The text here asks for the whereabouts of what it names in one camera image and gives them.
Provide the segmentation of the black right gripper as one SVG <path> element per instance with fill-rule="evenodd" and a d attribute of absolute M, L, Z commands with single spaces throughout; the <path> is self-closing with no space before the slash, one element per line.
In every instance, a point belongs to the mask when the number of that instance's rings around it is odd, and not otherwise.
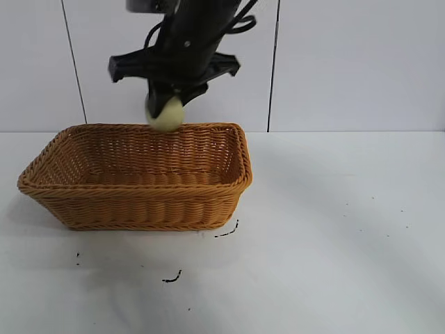
<path fill-rule="evenodd" d="M 148 33 L 156 37 L 137 51 L 111 56 L 108 73 L 113 82 L 127 77 L 148 80 L 147 112 L 160 115 L 173 97 L 188 104 L 205 94 L 207 84 L 224 74 L 235 76 L 235 56 L 217 51 L 222 38 L 235 33 L 241 20 L 239 1 L 127 1 L 132 13 L 162 14 Z"/>

